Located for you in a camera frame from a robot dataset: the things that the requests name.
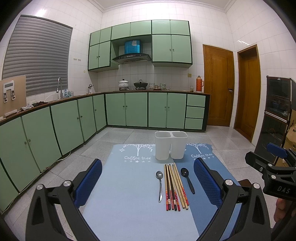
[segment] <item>chopstick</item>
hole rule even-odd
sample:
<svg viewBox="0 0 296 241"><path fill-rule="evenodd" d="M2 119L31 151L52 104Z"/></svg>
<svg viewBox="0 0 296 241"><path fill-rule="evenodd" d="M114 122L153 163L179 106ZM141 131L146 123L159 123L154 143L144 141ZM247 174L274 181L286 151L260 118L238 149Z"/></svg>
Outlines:
<svg viewBox="0 0 296 241"><path fill-rule="evenodd" d="M178 179L179 179L179 182L180 182L180 185L181 185L182 191L183 191L183 195L182 195L182 196L183 196L183 198L184 198L184 202L186 201L186 204L189 206L189 202L188 202L188 200L187 200L187 196L186 196L186 193L185 193L185 190L184 190L183 183L182 183L182 181L181 181L181 178L180 178L179 172L178 172L178 170L177 170L176 163L173 164L173 168L174 168L174 170L175 170L175 173L177 173L176 176L178 176Z"/></svg>
<svg viewBox="0 0 296 241"><path fill-rule="evenodd" d="M171 188L171 191L172 191L172 196L173 196L173 201L174 201L174 209L175 209L175 211L177 211L177 202L176 202L176 197L175 197L175 194L174 194L173 178L172 178L171 173L170 173L169 165L167 165L167 167L168 167L168 175L169 175L169 178L170 178L170 188Z"/></svg>
<svg viewBox="0 0 296 241"><path fill-rule="evenodd" d="M177 196L177 193L176 193L176 187L177 187L177 184L176 184L176 182L175 182L175 177L174 177L174 174L173 174L173 172L172 172L172 167L171 167L170 164L169 164L169 168L170 168L170 175L171 175L171 177L172 177L173 189L174 189L174 194L175 194L175 199L176 199L176 203L177 203L178 211L180 211L180 205L179 205L178 196Z"/></svg>
<svg viewBox="0 0 296 241"><path fill-rule="evenodd" d="M180 202L181 202L182 208L186 208L186 209L188 209L187 204L186 204L186 203L184 202L184 200L183 200L183 197L182 197L182 194L183 194L183 193L181 192L180 185L179 185L179 183L177 182L177 178L176 178L175 172L174 172L173 168L171 167L171 165L170 165L170 171L171 171L172 176L173 176L173 181L174 181L174 183L175 183L175 187L176 187L176 189L177 189L177 192L178 192L178 195L179 195L179 198L180 198Z"/></svg>
<svg viewBox="0 0 296 241"><path fill-rule="evenodd" d="M166 173L166 177L167 177L167 189L168 189L168 209L170 210L170 198L171 198L171 194L172 192L170 193L170 187L169 187L169 183L170 183L170 180L169 180L169 176L168 176L168 170L167 170L167 165L165 165L165 173Z"/></svg>
<svg viewBox="0 0 296 241"><path fill-rule="evenodd" d="M168 211L168 186L167 186L167 173L166 173L166 167L164 165L164 169L165 169L165 206L166 206L166 210Z"/></svg>
<svg viewBox="0 0 296 241"><path fill-rule="evenodd" d="M167 174L167 177L168 177L168 187L169 187L169 190L170 190L170 203L171 203L172 210L174 210L174 208L175 208L175 202L176 201L174 202L175 197L172 194L172 184L171 184L170 172L169 172L168 165L167 165L167 172L168 172L168 174Z"/></svg>

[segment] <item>range hood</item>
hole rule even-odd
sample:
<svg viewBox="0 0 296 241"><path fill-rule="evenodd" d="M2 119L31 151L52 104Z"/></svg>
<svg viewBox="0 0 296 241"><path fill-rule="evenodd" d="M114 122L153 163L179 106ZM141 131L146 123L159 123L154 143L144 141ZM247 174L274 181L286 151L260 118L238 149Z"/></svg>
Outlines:
<svg viewBox="0 0 296 241"><path fill-rule="evenodd" d="M150 55L146 53L127 53L115 57L113 60L120 64L127 64L132 62L151 61L151 58Z"/></svg>

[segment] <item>spoon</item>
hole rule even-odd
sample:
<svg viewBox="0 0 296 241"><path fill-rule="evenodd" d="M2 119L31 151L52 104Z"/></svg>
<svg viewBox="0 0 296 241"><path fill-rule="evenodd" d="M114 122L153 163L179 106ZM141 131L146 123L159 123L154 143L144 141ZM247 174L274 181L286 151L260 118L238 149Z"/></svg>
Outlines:
<svg viewBox="0 0 296 241"><path fill-rule="evenodd" d="M190 181L190 179L189 179L189 177L188 177L188 175L189 175L189 171L186 169L186 168L181 168L181 175L183 176L183 177L185 177L185 178L187 178L187 182L188 182L188 185L189 185L189 187L190 187L190 190L191 190L191 192L193 193L193 194L195 194L195 191L194 191L194 187L193 187L193 185L192 185L192 183L191 183L191 181Z"/></svg>
<svg viewBox="0 0 296 241"><path fill-rule="evenodd" d="M161 202L161 199L163 198L163 188L162 188L162 185L161 185L161 179L163 177L163 173L161 171L157 171L156 172L156 177L159 179L159 182L160 182L158 202Z"/></svg>

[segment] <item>door frame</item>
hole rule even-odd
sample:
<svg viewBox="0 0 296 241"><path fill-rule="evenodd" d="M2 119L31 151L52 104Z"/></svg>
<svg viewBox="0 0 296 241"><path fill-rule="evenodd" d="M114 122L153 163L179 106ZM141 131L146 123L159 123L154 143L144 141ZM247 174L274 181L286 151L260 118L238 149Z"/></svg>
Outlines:
<svg viewBox="0 0 296 241"><path fill-rule="evenodd" d="M225 49L225 48L221 48L221 47L216 47L216 46L212 46L212 45L208 45L208 44L203 44L202 45L202 50L203 50L203 57L204 57L204 89L205 89L205 86L206 86L206 79L205 79L205 47L210 47L210 48L213 48L213 49L218 49L218 50L225 50L225 51L228 51L228 52L231 52L232 53L232 63L233 63L233 94L232 94L232 106L231 106L231 114L230 114L230 118L229 118L229 122L228 122L228 126L230 126L230 123L231 123L231 117L232 117L232 110L233 110L233 103L234 103L234 90L235 90L235 67L234 67L234 52L229 50L229 49Z"/></svg>
<svg viewBox="0 0 296 241"><path fill-rule="evenodd" d="M257 59L258 59L258 62L259 62L259 72L260 72L260 88L261 88L261 68L260 68L260 59L259 59L259 52L258 52L258 46L257 44L254 44L252 46L249 46L245 49L242 49L240 51L237 52L237 61L238 61L238 71L240 73L240 65L241 65L241 57L240 57L240 54L245 52L245 51L248 51L250 49L253 49L255 48L256 49L256 53L257 53ZM239 83L241 83L242 81L242 76L239 74ZM237 95L237 111L235 113L235 121L234 121L234 129L236 129L240 134L242 134L244 137L244 133L242 133L242 131L240 129L237 128L237 121L238 121L238 118L237 118L237 114L239 112L239 105L240 105L240 100L239 100L239 93L242 91L241 85L239 84L239 88L238 88L238 95ZM259 108L258 108L258 114L257 114L257 120L256 120L256 124L257 124L257 121L258 121L258 115L259 115ZM255 129L256 129L256 125L255 125L255 128L254 128L254 131L252 133L252 136L250 139L248 139L247 137L245 137L246 139L248 139L250 142L252 142L252 139L253 139L253 136L254 136L254 133L255 133Z"/></svg>

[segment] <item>gray window blind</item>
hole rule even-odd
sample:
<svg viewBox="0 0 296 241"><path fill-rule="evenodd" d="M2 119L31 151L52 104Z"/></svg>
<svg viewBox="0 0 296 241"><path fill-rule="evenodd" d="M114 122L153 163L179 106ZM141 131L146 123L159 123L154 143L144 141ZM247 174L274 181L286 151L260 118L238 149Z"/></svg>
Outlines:
<svg viewBox="0 0 296 241"><path fill-rule="evenodd" d="M55 91L57 79L68 88L72 28L48 19L21 15L11 35L2 78L26 75L27 96Z"/></svg>

